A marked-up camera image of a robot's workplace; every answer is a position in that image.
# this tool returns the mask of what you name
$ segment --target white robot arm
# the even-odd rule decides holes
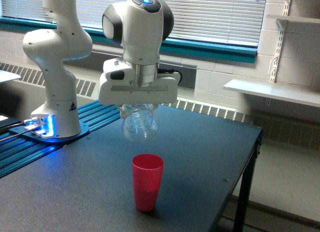
[[[123,57],[105,61],[100,78],[103,104],[161,104],[177,99],[179,73],[159,73],[159,49],[174,18],[163,0],[127,0],[104,12],[104,35],[120,44]]]
[[[42,0],[42,4],[48,16],[56,21],[57,29],[29,32],[23,39],[23,49],[40,67],[46,86],[45,103],[31,116],[44,118],[47,126],[36,132],[42,138],[71,137],[81,131],[76,78],[64,69],[63,60],[88,56],[92,40],[78,21],[76,0]]]

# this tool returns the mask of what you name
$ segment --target wall shelf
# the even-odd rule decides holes
[[[294,85],[241,78],[231,80],[223,88],[265,98],[320,107],[320,91]]]
[[[294,23],[312,23],[320,24],[320,19],[316,18],[302,18],[302,17],[293,17],[293,16],[279,16],[279,15],[267,15],[267,18],[277,19],[280,21],[289,21]]]
[[[21,78],[18,74],[0,70],[0,83]]]

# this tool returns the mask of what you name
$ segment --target clear plastic cup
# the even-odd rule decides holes
[[[144,142],[155,136],[159,122],[152,104],[127,104],[122,109],[125,113],[122,131],[128,140]]]

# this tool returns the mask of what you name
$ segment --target window sill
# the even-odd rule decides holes
[[[0,18],[0,28],[16,31],[32,31],[35,29],[57,28],[48,22],[29,21],[24,19]],[[107,39],[101,29],[84,28],[96,43],[114,45]],[[184,56],[199,60],[221,59],[244,63],[255,63],[257,49],[222,44],[192,42],[179,39],[166,39],[160,48],[162,54]]]

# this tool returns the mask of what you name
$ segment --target window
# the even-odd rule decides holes
[[[111,3],[125,0],[77,0],[84,27],[101,29]],[[165,0],[175,24],[171,38],[257,47],[266,0]],[[50,21],[42,0],[2,0],[5,17]]]

